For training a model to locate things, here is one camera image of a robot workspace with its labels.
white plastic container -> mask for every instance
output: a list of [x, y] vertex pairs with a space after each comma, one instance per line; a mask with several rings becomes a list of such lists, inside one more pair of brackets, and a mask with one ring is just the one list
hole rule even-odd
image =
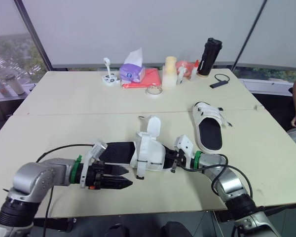
[[3, 85], [3, 83], [0, 80], [0, 93], [3, 97], [11, 97], [11, 93], [8, 91], [8, 89]]
[[21, 84], [16, 79], [15, 75], [7, 75], [5, 77], [6, 83], [8, 83], [9, 86], [17, 93], [18, 95], [22, 95], [25, 93], [25, 90], [21, 86]]
[[176, 69], [177, 58], [169, 56], [162, 68], [162, 88], [174, 88], [177, 85], [178, 74]]

black thermos bottle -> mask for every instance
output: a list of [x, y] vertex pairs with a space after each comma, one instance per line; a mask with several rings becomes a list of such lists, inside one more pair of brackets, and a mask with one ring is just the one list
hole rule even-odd
[[222, 49], [222, 42], [214, 38], [208, 38], [205, 44], [202, 60], [197, 68], [200, 76], [207, 77], [217, 58], [219, 51]]

white table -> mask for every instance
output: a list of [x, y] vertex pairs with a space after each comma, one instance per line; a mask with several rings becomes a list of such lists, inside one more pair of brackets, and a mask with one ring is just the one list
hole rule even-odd
[[[249, 177], [256, 204], [296, 203], [296, 144], [266, 110], [233, 110], [224, 114], [233, 128], [222, 131], [222, 153], [228, 156], [231, 165], [240, 168]], [[21, 165], [65, 144], [93, 143], [96, 139], [105, 142], [132, 141], [141, 126], [139, 115], [142, 114], [12, 116], [0, 131], [0, 205], [6, 197], [2, 188], [11, 187], [13, 174]], [[155, 115], [162, 123], [158, 141], [172, 148], [176, 137], [186, 134], [195, 144], [189, 112]], [[46, 158], [76, 159], [79, 154], [86, 154], [88, 149], [63, 149]], [[55, 187], [49, 216], [225, 208], [212, 193], [210, 181], [200, 173], [187, 173], [180, 168], [175, 174], [169, 170], [147, 171], [145, 180], [137, 180], [135, 174], [130, 170], [125, 175], [134, 184], [123, 190], [82, 190], [79, 185]], [[44, 216], [47, 201], [48, 197], [36, 217]]]
[[[227, 85], [211, 89], [215, 74], [230, 77]], [[105, 86], [107, 72], [48, 72], [15, 115], [120, 114], [190, 111], [205, 101], [225, 110], [250, 110], [261, 104], [229, 69], [213, 69], [207, 78], [185, 80], [175, 89], [165, 89], [157, 98], [145, 88], [121, 89]]]

container lid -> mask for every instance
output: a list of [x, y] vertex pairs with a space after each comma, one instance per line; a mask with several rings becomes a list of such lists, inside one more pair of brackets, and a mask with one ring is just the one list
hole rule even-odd
[[5, 77], [5, 80], [6, 80], [6, 81], [14, 80], [14, 79], [15, 79], [15, 75], [13, 75], [13, 74], [9, 74], [9, 75], [7, 75], [7, 76]]

tape roll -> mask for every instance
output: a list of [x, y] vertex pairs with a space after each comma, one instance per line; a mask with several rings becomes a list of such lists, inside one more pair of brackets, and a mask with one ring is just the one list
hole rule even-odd
[[146, 89], [146, 94], [151, 97], [157, 97], [162, 93], [161, 86], [158, 85], [151, 85]]

